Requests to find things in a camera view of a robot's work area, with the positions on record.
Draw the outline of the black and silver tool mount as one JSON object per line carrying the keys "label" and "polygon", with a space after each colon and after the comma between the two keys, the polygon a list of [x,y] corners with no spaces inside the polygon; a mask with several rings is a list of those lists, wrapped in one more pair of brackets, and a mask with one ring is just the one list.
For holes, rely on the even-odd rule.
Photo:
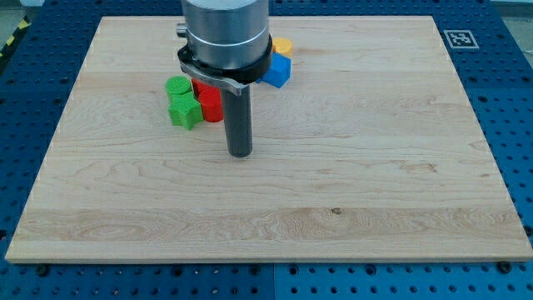
{"label": "black and silver tool mount", "polygon": [[178,23],[177,36],[187,40],[177,51],[181,70],[198,81],[241,96],[271,66],[273,43],[268,28],[246,40],[209,42]]}

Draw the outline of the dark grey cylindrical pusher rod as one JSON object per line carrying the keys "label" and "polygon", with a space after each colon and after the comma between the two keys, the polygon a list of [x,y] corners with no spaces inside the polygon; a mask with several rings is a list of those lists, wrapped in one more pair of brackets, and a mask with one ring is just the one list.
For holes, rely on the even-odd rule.
{"label": "dark grey cylindrical pusher rod", "polygon": [[252,152],[252,112],[250,87],[242,89],[240,96],[221,90],[227,150],[236,158]]}

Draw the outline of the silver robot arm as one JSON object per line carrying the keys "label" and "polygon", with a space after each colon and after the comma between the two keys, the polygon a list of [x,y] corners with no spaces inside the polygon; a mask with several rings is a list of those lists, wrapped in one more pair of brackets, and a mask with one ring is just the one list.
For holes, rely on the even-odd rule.
{"label": "silver robot arm", "polygon": [[273,41],[267,0],[184,0],[177,35],[181,70],[218,88],[227,150],[236,158],[252,152],[250,85],[270,69]]}

